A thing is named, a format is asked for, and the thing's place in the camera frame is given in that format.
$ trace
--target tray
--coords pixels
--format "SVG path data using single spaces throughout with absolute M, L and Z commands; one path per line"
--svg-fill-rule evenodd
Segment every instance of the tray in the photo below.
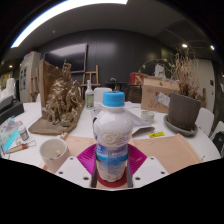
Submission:
M 68 136 L 66 138 L 70 154 L 77 157 L 90 145 L 96 144 L 94 138 Z M 200 157 L 188 141 L 180 134 L 172 137 L 162 137 L 154 139 L 131 139 L 129 144 L 137 147 L 147 157 L 154 156 L 167 170 L 169 174 L 186 168 L 190 165 L 201 163 Z M 39 167 L 50 172 L 42 162 Z M 118 190 L 128 189 L 128 184 L 109 188 L 97 181 L 97 189 Z

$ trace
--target bottle label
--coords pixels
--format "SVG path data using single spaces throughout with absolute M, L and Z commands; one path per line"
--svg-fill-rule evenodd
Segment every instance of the bottle label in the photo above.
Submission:
M 94 94 L 87 95 L 86 96 L 86 107 L 87 108 L 93 107 L 93 103 L 94 103 Z
M 96 146 L 96 160 L 98 162 L 99 174 L 102 179 L 115 181 L 120 179 L 128 159 L 128 145 L 117 149 L 108 149 L 102 145 Z
M 124 145 L 131 138 L 132 131 L 125 133 L 103 133 L 101 139 L 107 145 Z

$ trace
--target plastic bottle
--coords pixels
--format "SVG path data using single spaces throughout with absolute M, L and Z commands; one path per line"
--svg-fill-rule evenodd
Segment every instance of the plastic bottle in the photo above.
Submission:
M 91 87 L 90 80 L 87 80 L 87 90 L 85 92 L 86 109 L 92 109 L 94 107 L 94 91 Z
M 109 182 L 122 178 L 132 136 L 133 120 L 124 111 L 124 99 L 123 92 L 104 92 L 103 110 L 93 123 L 99 175 Z

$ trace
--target dried plant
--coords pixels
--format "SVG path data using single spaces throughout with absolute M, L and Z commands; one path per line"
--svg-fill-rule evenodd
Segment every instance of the dried plant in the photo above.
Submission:
M 148 62 L 154 61 L 164 67 L 171 73 L 171 80 L 176 80 L 179 85 L 179 94 L 196 99 L 198 96 L 199 79 L 196 77 L 198 72 L 198 60 L 193 53 L 193 59 L 189 57 L 189 49 L 184 54 L 180 50 L 174 55 L 175 63 L 170 63 L 166 58 L 152 59 L 146 61 L 139 69 L 138 73 L 142 74 L 142 69 L 146 68 Z

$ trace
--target paper cup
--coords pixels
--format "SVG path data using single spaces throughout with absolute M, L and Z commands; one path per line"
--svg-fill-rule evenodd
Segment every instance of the paper cup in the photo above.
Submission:
M 52 173 L 56 173 L 70 156 L 66 142 L 59 138 L 49 139 L 40 146 L 40 155 Z

